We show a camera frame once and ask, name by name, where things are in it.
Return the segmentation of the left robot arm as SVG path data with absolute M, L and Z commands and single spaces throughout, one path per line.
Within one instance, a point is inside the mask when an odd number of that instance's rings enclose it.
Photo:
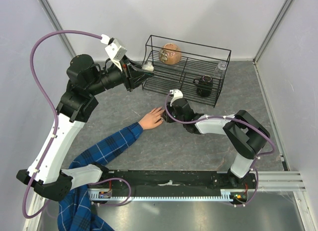
M 62 169 L 63 160 L 98 105 L 95 96 L 121 84 L 132 91 L 154 76 L 154 67 L 151 62 L 139 64 L 123 57 L 119 65 L 112 62 L 110 67 L 101 68 L 90 55 L 82 54 L 71 60 L 67 75 L 66 92 L 55 108 L 57 121 L 36 160 L 16 175 L 35 193 L 52 201 L 62 201 L 71 190 L 90 183 L 98 188 L 107 186 L 109 176 L 97 162 Z

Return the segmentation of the nail polish bottle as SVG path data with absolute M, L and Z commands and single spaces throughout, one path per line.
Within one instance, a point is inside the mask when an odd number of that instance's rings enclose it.
M 146 71 L 153 72 L 154 71 L 154 66 L 152 62 L 146 62 L 145 64 L 142 65 L 142 69 Z

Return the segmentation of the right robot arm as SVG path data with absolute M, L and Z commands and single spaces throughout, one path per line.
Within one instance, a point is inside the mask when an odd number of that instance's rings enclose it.
M 245 110 L 226 116 L 200 114 L 191 109 L 185 98 L 166 100 L 164 108 L 166 122 L 180 123 L 191 134 L 217 134 L 229 139 L 237 151 L 227 176 L 228 184 L 233 188 L 245 183 L 246 175 L 267 143 L 272 146 L 269 154 L 275 151 L 269 132 Z

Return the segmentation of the mannequin hand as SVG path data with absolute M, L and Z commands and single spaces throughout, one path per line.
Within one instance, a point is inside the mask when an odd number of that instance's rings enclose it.
M 143 130 L 154 129 L 163 123 L 163 112 L 164 110 L 161 107 L 154 108 L 151 112 L 147 113 L 138 123 L 143 128 Z

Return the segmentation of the blue plaid sleeve forearm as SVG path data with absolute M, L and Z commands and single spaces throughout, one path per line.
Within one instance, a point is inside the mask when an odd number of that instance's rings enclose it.
M 80 168 L 95 162 L 105 166 L 131 146 L 142 132 L 142 126 L 138 122 L 133 123 L 86 149 L 72 161 L 69 168 Z M 87 185 L 71 190 L 59 202 L 57 225 L 60 231 L 113 230 L 91 211 Z

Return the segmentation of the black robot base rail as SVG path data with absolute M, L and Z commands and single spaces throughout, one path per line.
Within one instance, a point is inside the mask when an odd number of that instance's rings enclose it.
M 247 200 L 257 178 L 249 173 L 236 180 L 222 171 L 110 170 L 106 182 L 91 185 L 91 201 L 216 201 Z

